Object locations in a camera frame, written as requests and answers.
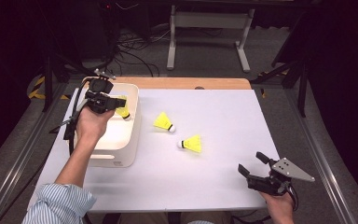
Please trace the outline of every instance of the desk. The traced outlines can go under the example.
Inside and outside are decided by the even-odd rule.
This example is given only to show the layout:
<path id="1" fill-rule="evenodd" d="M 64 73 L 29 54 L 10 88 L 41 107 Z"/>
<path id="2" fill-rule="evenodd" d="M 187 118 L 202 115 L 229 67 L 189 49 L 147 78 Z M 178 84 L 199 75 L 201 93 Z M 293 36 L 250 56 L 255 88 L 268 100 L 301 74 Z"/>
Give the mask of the desk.
<path id="1" fill-rule="evenodd" d="M 98 198 L 91 212 L 236 210 L 266 206 L 256 191 L 247 189 L 246 179 L 237 171 L 241 163 L 251 174 L 266 176 L 269 168 L 255 153 L 262 151 L 278 158 L 255 92 L 249 90 L 247 80 L 118 77 L 117 82 L 131 82 L 140 87 L 142 127 L 138 151 L 128 168 L 89 167 L 84 188 Z M 198 86 L 214 90 L 184 90 Z M 153 127 L 155 117 L 150 115 L 161 110 L 176 122 L 175 133 L 158 132 Z M 37 186 L 53 182 L 69 157 L 62 140 L 63 131 L 61 128 Z M 201 135 L 200 154 L 176 147 L 177 141 L 194 133 Z"/>

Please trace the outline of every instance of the gray carpet floor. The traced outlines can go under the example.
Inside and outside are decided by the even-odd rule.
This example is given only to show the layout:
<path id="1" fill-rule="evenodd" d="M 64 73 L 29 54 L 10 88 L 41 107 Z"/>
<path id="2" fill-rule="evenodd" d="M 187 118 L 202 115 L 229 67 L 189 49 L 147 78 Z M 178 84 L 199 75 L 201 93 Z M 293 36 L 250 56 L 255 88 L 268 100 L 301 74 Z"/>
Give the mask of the gray carpet floor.
<path id="1" fill-rule="evenodd" d="M 287 29 L 252 29 L 245 44 L 245 53 L 252 71 L 245 74 L 241 70 L 237 51 L 233 47 L 234 41 L 241 36 L 241 31 L 191 29 L 178 32 L 175 68 L 172 71 L 166 69 L 169 36 L 162 36 L 167 31 L 167 26 L 161 25 L 155 31 L 157 33 L 156 38 L 152 38 L 152 40 L 156 40 L 156 42 L 142 49 L 128 51 L 142 58 L 146 63 L 155 65 L 151 66 L 154 76 L 158 76 L 159 70 L 161 77 L 244 77 L 248 79 L 256 78 L 260 72 L 272 70 L 270 64 L 289 34 Z M 122 57 L 118 55 L 117 58 L 126 63 L 140 62 L 126 53 L 122 53 Z M 99 62 L 89 60 L 84 62 L 84 65 L 92 66 L 96 63 Z M 150 76 L 149 70 L 143 64 L 126 63 L 112 62 L 109 64 L 108 70 L 117 76 Z M 79 85 L 81 78 L 81 75 L 73 75 L 69 84 L 66 85 L 65 94 L 72 94 Z M 324 179 L 312 159 L 307 138 L 296 120 L 296 111 L 289 104 L 287 90 L 282 89 L 280 85 L 277 85 L 278 83 L 279 79 L 273 78 L 268 81 L 268 85 L 253 86 L 273 141 L 281 157 L 289 158 L 310 175 L 316 177 L 314 183 L 293 181 L 299 196 L 299 208 L 295 212 L 295 223 L 341 223 L 326 190 Z M 265 97 L 262 97 L 260 88 L 264 88 Z M 291 91 L 296 94 L 296 89 L 297 87 L 294 87 Z M 21 177 L 16 180 L 16 187 L 9 192 L 10 197 L 7 204 L 10 204 L 20 190 L 26 186 L 27 181 L 48 155 L 48 151 L 55 140 L 55 134 L 48 133 L 48 131 L 62 122 L 68 104 L 68 100 L 60 100 L 55 105 L 35 148 L 33 148 L 32 156 L 21 173 Z M 4 183 L 7 172 L 16 162 L 19 152 L 28 140 L 28 136 L 32 134 L 32 129 L 42 115 L 43 105 L 43 100 L 32 100 L 16 129 L 0 149 L 0 186 Z M 358 186 L 329 138 L 310 87 L 307 91 L 306 115 L 310 132 L 323 150 L 345 201 L 351 209 L 351 214 L 355 222 L 358 223 Z M 26 207 L 31 195 L 34 193 L 36 181 L 37 175 L 27 185 L 16 202 L 11 205 L 0 223 L 21 223 L 26 214 Z M 234 211 L 233 214 L 246 216 L 250 212 L 252 211 Z M 258 210 L 254 214 L 244 217 L 244 220 L 257 220 L 266 214 L 266 210 Z M 103 214 L 89 214 L 89 216 L 93 223 L 102 223 Z"/>

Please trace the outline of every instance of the shuttlecock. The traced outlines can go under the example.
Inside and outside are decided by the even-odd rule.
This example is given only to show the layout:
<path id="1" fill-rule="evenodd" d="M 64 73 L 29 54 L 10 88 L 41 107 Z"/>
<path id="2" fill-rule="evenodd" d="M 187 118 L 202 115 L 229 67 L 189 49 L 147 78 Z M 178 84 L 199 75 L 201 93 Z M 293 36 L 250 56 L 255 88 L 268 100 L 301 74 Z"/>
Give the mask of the shuttlecock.
<path id="1" fill-rule="evenodd" d="M 173 126 L 170 119 L 164 112 L 161 112 L 161 114 L 158 115 L 153 125 L 165 129 L 170 133 L 173 133 L 176 130 L 175 126 Z"/>
<path id="2" fill-rule="evenodd" d="M 126 100 L 126 104 L 124 105 L 124 107 L 116 108 L 116 113 L 118 113 L 126 121 L 131 120 L 131 114 L 130 114 L 129 107 L 128 107 L 127 96 L 121 95 L 121 96 L 118 96 L 118 98 Z"/>
<path id="3" fill-rule="evenodd" d="M 201 152 L 201 138 L 200 135 L 194 135 L 186 140 L 178 142 L 179 148 L 187 148 L 195 152 Z"/>

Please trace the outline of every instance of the striped shirt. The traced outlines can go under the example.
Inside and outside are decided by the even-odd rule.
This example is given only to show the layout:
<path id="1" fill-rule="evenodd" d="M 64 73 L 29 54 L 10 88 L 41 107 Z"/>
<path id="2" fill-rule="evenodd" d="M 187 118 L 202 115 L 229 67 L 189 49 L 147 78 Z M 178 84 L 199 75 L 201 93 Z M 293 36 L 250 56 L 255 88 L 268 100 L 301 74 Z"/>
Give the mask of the striped shirt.
<path id="1" fill-rule="evenodd" d="M 83 223 L 82 217 L 95 204 L 91 193 L 76 185 L 46 184 L 36 192 L 38 200 L 30 207 L 22 224 Z M 192 221 L 188 224 L 213 224 Z"/>

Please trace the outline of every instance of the person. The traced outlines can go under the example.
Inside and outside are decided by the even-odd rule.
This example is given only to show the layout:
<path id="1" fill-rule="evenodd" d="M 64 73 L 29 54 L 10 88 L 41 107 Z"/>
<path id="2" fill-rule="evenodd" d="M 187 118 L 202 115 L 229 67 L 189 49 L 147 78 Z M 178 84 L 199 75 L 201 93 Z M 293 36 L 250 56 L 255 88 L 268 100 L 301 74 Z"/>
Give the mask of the person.
<path id="1" fill-rule="evenodd" d="M 115 114 L 114 110 L 96 114 L 85 106 L 80 112 L 76 125 L 77 143 L 74 152 L 63 166 L 56 180 L 46 184 L 36 192 L 38 200 L 33 204 L 22 221 L 28 223 L 83 223 L 82 217 L 91 209 L 96 199 L 83 189 L 84 178 L 90 156 L 99 139 L 106 131 L 107 121 Z M 293 223 L 293 201 L 286 193 L 281 197 L 260 192 L 266 200 L 268 211 L 275 224 Z M 142 220 L 142 215 L 123 214 L 119 224 Z M 156 224 L 168 223 L 166 213 L 154 214 Z M 189 224 L 226 224 L 229 212 L 183 213 L 181 219 Z"/>

